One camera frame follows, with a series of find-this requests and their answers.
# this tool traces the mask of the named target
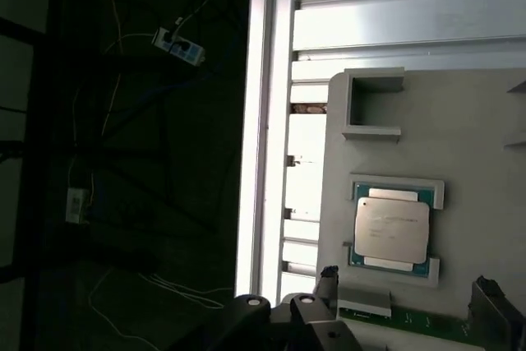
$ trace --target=white metal rail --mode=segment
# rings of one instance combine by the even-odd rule
[[[325,115],[290,104],[346,68],[524,67],[526,0],[251,0],[250,22],[236,293],[275,303],[311,291],[320,219]]]

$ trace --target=dark background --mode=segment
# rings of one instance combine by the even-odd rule
[[[169,28],[202,1],[116,0],[122,34],[153,34],[159,25]],[[122,42],[125,56],[161,56],[164,66],[150,72],[123,73],[113,109],[136,106],[139,98],[156,87],[180,86],[168,95],[157,96],[147,111],[106,143],[123,149],[157,148],[162,124],[168,136],[164,152],[168,145],[171,166],[143,159],[116,159],[113,164],[159,193],[169,191],[174,204],[212,231],[89,160],[78,158],[71,176],[73,187],[91,188],[90,173],[94,173],[92,242],[111,251],[151,254],[159,262],[161,276],[194,289],[231,288],[208,295],[222,303],[233,296],[247,20],[248,0],[210,0],[190,19],[180,35],[205,48],[206,60],[200,67],[154,48],[147,37]],[[111,0],[63,0],[60,23],[62,38],[84,50],[104,51],[118,37]],[[118,46],[113,53],[118,54]],[[53,87],[60,93],[59,110],[54,114],[55,141],[72,141],[72,101],[79,89],[77,141],[85,146],[95,141],[117,75],[91,64],[62,65]],[[121,119],[122,113],[112,114],[107,130]],[[63,221],[70,164],[67,157],[53,157],[45,192],[47,216],[57,224]],[[171,191],[166,189],[167,180],[173,184]],[[46,242],[55,237],[48,235]],[[67,248],[75,250],[76,245],[73,242]],[[82,260],[44,272],[38,349],[149,349],[138,340],[120,338],[88,304],[91,290],[112,259],[109,256],[107,263],[104,259],[96,263]],[[122,333],[144,337],[160,349],[213,312],[148,284],[134,270],[119,268],[100,285],[93,304]]]

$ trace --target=metal bar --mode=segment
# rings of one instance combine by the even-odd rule
[[[35,258],[43,248],[45,196],[53,127],[53,106],[58,103],[49,87],[53,64],[47,49],[35,48],[28,97],[21,188],[16,219],[13,265],[27,268],[22,308],[20,350],[35,349],[38,329],[40,272]]]
[[[261,296],[279,303],[284,226],[288,111],[295,0],[276,0],[270,64],[265,200],[261,249]]]
[[[259,292],[261,207],[274,0],[251,0],[242,137],[236,295]]]
[[[349,1],[297,11],[293,47],[301,51],[524,39],[524,20],[526,0]]]
[[[24,153],[21,170],[21,186],[16,218],[15,247],[13,265],[25,267],[28,271],[24,283],[22,317],[20,329],[19,349],[35,349],[39,323],[39,311],[49,309],[51,316],[61,319],[55,320],[56,326],[69,321],[69,316],[50,298],[41,298],[40,290],[42,278],[37,256],[44,247],[44,235],[54,227],[53,218],[46,215],[46,191],[48,190],[48,167],[50,153],[48,145],[53,135],[53,120],[56,113],[53,109],[60,102],[55,99],[53,90],[53,73],[57,59],[58,45],[44,45],[47,38],[59,37],[62,14],[62,0],[48,1],[48,18],[46,34],[33,30],[19,29],[13,31],[13,39],[34,45],[33,68],[31,72],[30,91],[28,94],[27,117],[25,126],[25,145],[28,150]],[[67,287],[61,295],[62,303],[74,297],[74,287]],[[61,344],[68,347],[67,336],[63,336]]]
[[[28,45],[38,45],[49,41],[46,34],[1,17],[0,35]]]

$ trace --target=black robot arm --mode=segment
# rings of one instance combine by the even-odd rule
[[[336,320],[337,300],[338,267],[328,266],[314,293],[288,295],[275,308],[260,296],[239,296],[168,351],[361,351]]]

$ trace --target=cpu processor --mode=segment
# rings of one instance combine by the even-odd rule
[[[354,251],[361,256],[422,264],[427,259],[429,206],[420,201],[358,200]]]

